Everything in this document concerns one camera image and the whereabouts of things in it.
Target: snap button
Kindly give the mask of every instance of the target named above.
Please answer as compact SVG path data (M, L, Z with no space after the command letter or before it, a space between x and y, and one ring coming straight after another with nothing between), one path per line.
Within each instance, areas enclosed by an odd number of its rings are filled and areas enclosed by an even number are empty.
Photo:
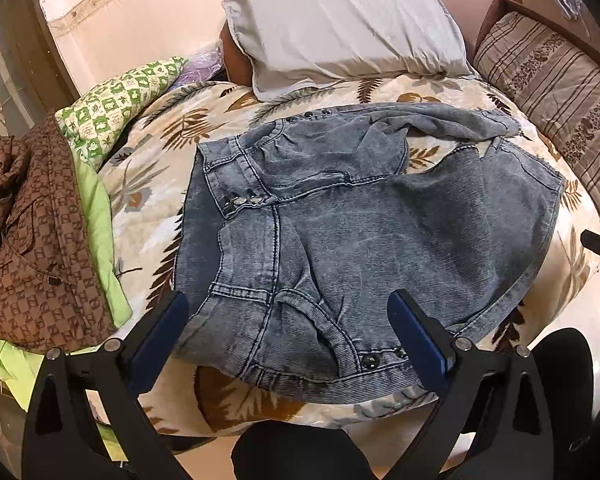
M378 368L380 365L380 357L376 354L364 354L362 356L362 365L369 370Z

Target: bed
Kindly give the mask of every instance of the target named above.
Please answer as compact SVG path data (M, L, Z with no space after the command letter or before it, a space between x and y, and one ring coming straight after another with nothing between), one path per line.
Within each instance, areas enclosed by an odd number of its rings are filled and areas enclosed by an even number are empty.
M600 233L594 204L564 159L552 155L557 152L551 143L542 142L536 127L497 89L480 80L410 75L341 82L335 88L301 91L270 103L258 102L249 87L193 83L147 108L130 129L126 145L99 172L111 199L117 272L133 319L170 290L181 239L183 196L198 142L233 136L255 124L315 108L375 102L444 102L505 110L523 127L523 135L514 142L567 179L554 238L534 285L480 347L503 349L531 342L600 267L600 257L584 251L578 240L584 229ZM416 137L409 172L432 167L454 146L450 140ZM160 433L220 435L267 418L340 427L393 415L434 398L413 386L360 404L307 404L251 387L214 368L171 358L153 390L139 400ZM99 420L105 422L97 394L90 400Z

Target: screw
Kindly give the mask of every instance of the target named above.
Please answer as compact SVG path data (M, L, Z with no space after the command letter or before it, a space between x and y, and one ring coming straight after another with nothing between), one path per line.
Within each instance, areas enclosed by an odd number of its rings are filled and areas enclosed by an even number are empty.
M120 341L119 339L108 339L104 343L104 350L106 350L107 352L115 352L120 348L120 346L122 346L122 341Z
M458 339L456 339L456 341L454 342L454 344L456 345L456 348L458 350L462 350L463 352L466 352L467 350L471 349L472 343L470 339L467 339L465 337L459 337Z
M531 352L526 346L518 345L516 346L516 354L518 354L520 357L529 357L529 355L531 355Z
M57 346L54 346L48 352L46 352L46 358L50 359L51 361L55 361L55 359L57 359L60 356L60 354L62 354L62 350L57 348Z

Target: pillowcase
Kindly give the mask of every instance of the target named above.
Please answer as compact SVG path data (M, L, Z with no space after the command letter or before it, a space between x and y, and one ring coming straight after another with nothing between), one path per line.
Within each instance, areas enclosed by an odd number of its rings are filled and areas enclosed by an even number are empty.
M223 0L253 91L271 101L336 80L410 72L469 75L464 41L440 0Z
M171 86L185 62L171 57L134 68L57 111L55 120L71 150L97 171L126 124Z
M491 29L475 66L555 146L600 213L600 67L563 36L517 12Z

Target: green fabric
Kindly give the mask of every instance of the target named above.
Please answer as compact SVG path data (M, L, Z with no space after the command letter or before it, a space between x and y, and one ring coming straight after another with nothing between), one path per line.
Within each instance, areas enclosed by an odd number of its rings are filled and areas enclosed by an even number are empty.
M171 86L186 61L171 57L134 68L59 110L55 119L71 150L99 170L126 124Z
M74 153L80 198L86 217L88 246L97 269L100 284L111 309L113 323L120 327L131 318L131 307L113 272L113 227L108 194L96 172ZM78 353L93 352L84 348ZM25 352L11 343L0 340L0 379L6 383L22 409L28 409L37 373L44 356Z

